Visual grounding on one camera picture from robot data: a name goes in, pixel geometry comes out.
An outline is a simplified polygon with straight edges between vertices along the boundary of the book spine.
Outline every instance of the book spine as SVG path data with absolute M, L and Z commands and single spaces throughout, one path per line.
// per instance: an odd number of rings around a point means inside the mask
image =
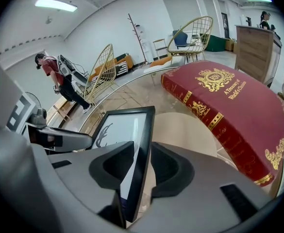
M 161 84 L 208 127 L 241 173 L 260 186 L 265 186 L 273 181 L 275 174 L 270 172 L 223 114 L 202 100 L 203 97 L 198 99 L 191 91 L 176 84 L 167 75 L 162 75 Z

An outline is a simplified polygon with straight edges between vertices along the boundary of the black vent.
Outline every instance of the black vent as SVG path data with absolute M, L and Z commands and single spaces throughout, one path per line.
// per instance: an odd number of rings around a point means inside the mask
M 257 212 L 257 209 L 236 185 L 225 185 L 220 189 L 242 222 Z
M 53 166 L 54 169 L 57 169 L 57 168 L 60 168 L 60 167 L 63 167 L 63 166 L 67 166 L 69 164 L 72 164 L 72 162 L 70 162 L 68 160 L 64 160 L 64 161 L 52 163 L 52 166 Z

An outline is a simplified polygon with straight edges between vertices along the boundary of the coat rack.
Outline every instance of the coat rack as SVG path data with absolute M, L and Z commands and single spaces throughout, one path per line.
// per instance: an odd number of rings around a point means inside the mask
M 146 60 L 145 53 L 144 53 L 144 50 L 143 50 L 143 47 L 142 47 L 142 44 L 141 44 L 141 38 L 140 38 L 140 36 L 137 34 L 137 31 L 136 31 L 136 28 L 135 28 L 135 25 L 136 25 L 136 24 L 133 23 L 130 14 L 128 14 L 128 15 L 129 15 L 128 20 L 130 20 L 130 22 L 132 23 L 132 26 L 133 26 L 133 30 L 132 30 L 132 31 L 134 31 L 134 34 L 135 34 L 136 37 L 137 37 L 138 43 L 140 44 L 140 47 L 141 47 L 141 50 L 142 50 L 142 53 L 143 53 L 143 56 L 144 56 L 144 62 L 143 62 L 143 64 L 142 64 L 142 66 L 143 66 L 144 64 L 148 64 L 148 61 Z

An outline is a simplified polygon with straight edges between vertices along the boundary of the black pants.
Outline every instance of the black pants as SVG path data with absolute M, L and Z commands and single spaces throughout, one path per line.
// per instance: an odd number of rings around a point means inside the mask
M 60 85 L 60 93 L 61 95 L 68 101 L 75 101 L 79 105 L 81 105 L 84 109 L 89 107 L 89 103 L 87 103 L 81 96 L 79 96 L 75 90 L 73 85 L 71 84 L 72 76 L 68 75 L 64 78 L 63 85 Z

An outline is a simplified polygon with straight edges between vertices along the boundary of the cardboard box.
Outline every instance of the cardboard box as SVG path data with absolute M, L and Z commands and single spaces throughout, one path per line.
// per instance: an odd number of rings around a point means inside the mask
M 234 53 L 237 53 L 237 42 L 234 42 Z
M 226 38 L 225 50 L 233 51 L 234 50 L 234 40 Z

